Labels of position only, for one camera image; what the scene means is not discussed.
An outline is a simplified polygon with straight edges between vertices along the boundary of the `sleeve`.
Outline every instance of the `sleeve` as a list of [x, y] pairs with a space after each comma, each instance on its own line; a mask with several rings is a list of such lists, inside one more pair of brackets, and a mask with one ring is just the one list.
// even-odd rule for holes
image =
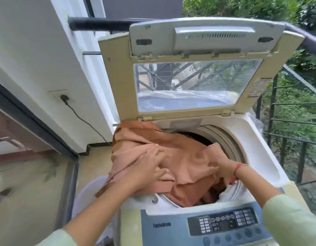
[[316, 246], [316, 216], [287, 195], [265, 203], [263, 223], [280, 246]]
[[64, 230], [54, 231], [36, 246], [77, 246], [73, 238]]

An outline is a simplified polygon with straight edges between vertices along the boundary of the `sticker label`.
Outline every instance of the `sticker label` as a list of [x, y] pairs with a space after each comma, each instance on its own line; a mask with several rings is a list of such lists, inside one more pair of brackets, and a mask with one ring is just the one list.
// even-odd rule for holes
[[255, 80], [254, 85], [250, 88], [247, 97], [259, 97], [266, 89], [272, 78], [258, 78]]

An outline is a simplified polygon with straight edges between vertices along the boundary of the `top-loading washing machine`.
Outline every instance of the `top-loading washing machine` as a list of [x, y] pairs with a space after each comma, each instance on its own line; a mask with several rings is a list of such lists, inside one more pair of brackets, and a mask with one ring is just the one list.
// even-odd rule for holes
[[[302, 200], [248, 115], [304, 39], [284, 29], [254, 19], [180, 18], [102, 37], [120, 119], [152, 121], [207, 145], [218, 142], [230, 159]], [[162, 194], [130, 198], [115, 238], [122, 246], [247, 244], [277, 245], [241, 182], [227, 187], [218, 202], [195, 207], [178, 207]]]

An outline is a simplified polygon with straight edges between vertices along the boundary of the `lid hinge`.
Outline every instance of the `lid hinge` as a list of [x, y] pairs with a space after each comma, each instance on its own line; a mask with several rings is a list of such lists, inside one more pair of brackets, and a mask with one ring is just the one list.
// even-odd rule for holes
[[151, 116], [138, 117], [138, 121], [143, 121], [143, 122], [152, 121], [152, 117]]
[[221, 116], [225, 117], [225, 116], [234, 116], [234, 111], [231, 110], [224, 110], [221, 114]]

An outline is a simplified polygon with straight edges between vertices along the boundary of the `round button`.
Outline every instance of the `round button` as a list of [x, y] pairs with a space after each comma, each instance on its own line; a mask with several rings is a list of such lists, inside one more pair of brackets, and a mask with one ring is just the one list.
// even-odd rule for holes
[[202, 239], [202, 244], [203, 244], [204, 246], [209, 246], [209, 245], [210, 245], [210, 239], [205, 236], [205, 237]]
[[262, 234], [262, 230], [261, 230], [260, 228], [255, 228], [255, 232], [256, 232], [257, 234]]
[[236, 237], [236, 239], [240, 240], [242, 238], [242, 235], [239, 232], [237, 232], [235, 234], [235, 237]]
[[219, 238], [219, 236], [215, 236], [214, 243], [215, 244], [220, 244], [221, 243], [221, 238]]
[[253, 236], [253, 232], [251, 229], [245, 229], [245, 236], [246, 237], [252, 237]]
[[231, 241], [231, 236], [230, 236], [230, 235], [226, 235], [226, 236], [225, 236], [225, 240], [226, 240], [227, 242], [230, 242], [230, 241]]

